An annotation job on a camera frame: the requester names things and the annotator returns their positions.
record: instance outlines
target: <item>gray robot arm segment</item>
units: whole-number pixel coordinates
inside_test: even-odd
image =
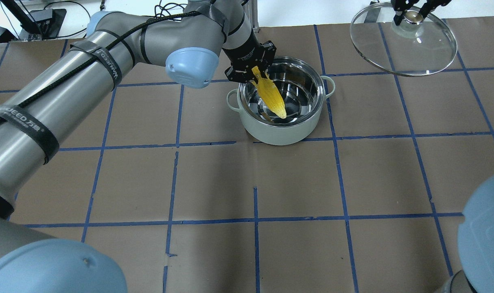
[[[186,9],[193,9],[193,6],[199,3],[208,5],[210,1],[195,2]],[[244,21],[240,3],[217,0],[213,5],[228,20],[227,36],[223,33],[224,26],[215,19],[208,15],[197,15],[184,18],[182,22],[158,22],[146,26],[117,43],[109,50],[109,54],[123,76],[138,62],[164,66],[173,52],[187,48],[196,48],[196,54],[201,54],[204,50],[207,56],[212,52],[217,60],[226,37],[229,41],[234,39],[234,43],[244,45],[247,40],[242,42],[239,38],[245,34],[239,33],[238,30],[234,31]],[[106,47],[131,28],[146,21],[148,17],[109,13],[100,19],[95,32],[86,40],[96,46]],[[259,45],[257,41],[251,43],[253,46]],[[184,54],[195,56],[194,52],[186,51],[181,52],[180,55]],[[86,52],[70,50],[4,105],[19,105],[91,57]],[[180,58],[173,60],[174,64],[179,65]],[[193,74],[193,72],[184,72],[184,68],[180,72],[177,70],[173,72],[175,77],[182,76],[182,81],[187,75]],[[47,126],[61,144],[114,86],[114,79],[105,66],[101,62],[93,62],[24,109]],[[15,193],[46,161],[45,158],[43,149],[31,137],[7,122],[0,124],[0,217],[6,218],[13,212]]]

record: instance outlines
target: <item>robotic arm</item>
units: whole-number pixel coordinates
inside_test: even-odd
[[[165,20],[182,17],[182,22]],[[136,63],[166,67],[174,81],[202,88],[223,50],[229,80],[248,82],[251,68],[271,65],[275,46],[260,44],[240,1],[189,0],[182,15],[149,18],[101,11],[89,37],[0,106],[0,217],[14,211],[14,195],[39,166]]]
[[[167,22],[182,18],[181,22]],[[136,63],[165,66],[188,87],[210,83],[223,50],[229,80],[265,71],[275,46],[258,43],[239,0],[189,0],[184,13],[149,18],[101,11],[89,37],[0,106],[0,293],[125,293],[118,265],[89,245],[5,221],[14,195],[59,150]]]

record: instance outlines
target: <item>pot handle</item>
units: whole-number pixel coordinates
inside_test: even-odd
[[[336,83],[334,82],[334,80],[328,76],[325,76],[325,75],[322,75],[321,78],[323,80],[326,80],[328,82],[330,82],[330,84],[332,85],[332,90],[325,95],[325,100],[327,100],[328,98],[330,98],[331,95],[333,95],[334,91],[336,90]]]
[[[235,112],[238,112],[238,113],[239,113],[239,112],[240,112],[240,108],[233,107],[233,106],[231,105],[231,103],[229,102],[229,99],[231,98],[231,96],[232,96],[233,94],[238,95],[238,89],[234,89],[234,90],[230,91],[230,92],[227,94],[227,98],[226,98],[225,100],[227,101],[227,106],[229,106],[229,108],[230,108],[232,111],[235,111]]]

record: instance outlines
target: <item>light blue joint cover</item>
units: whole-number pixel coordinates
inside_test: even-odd
[[[209,85],[218,67],[219,58],[206,48],[178,49],[167,56],[166,72],[169,77],[194,89]]]
[[[24,245],[0,258],[0,293],[127,293],[122,270],[91,246],[66,239]]]
[[[115,11],[98,11],[98,12],[94,13],[90,17],[90,22],[87,24],[86,37],[93,34],[95,32],[95,28],[97,27],[98,22],[100,22],[100,20],[103,17],[105,17],[106,15],[109,15],[112,12],[115,12]]]
[[[457,244],[464,273],[478,293],[494,293],[494,175],[463,210]]]

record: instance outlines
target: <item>white wall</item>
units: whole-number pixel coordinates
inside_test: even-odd
[[[46,0],[24,1],[29,10],[41,9]],[[99,0],[78,0],[93,14],[99,11]],[[186,3],[187,0],[164,0],[167,2]],[[370,3],[370,0],[258,0],[258,18],[260,26],[304,26],[308,24],[343,24],[349,23],[359,10]],[[153,15],[153,8],[158,0],[106,0],[107,11],[123,11],[137,15]],[[55,8],[66,8],[66,15],[60,35],[68,35],[85,28],[88,18],[85,11],[71,3],[54,4]],[[16,30],[20,24],[10,11],[7,15]],[[439,18],[459,18],[474,16],[493,16],[494,0],[453,0],[446,7],[435,11]],[[13,31],[7,17],[0,7],[0,26]]]

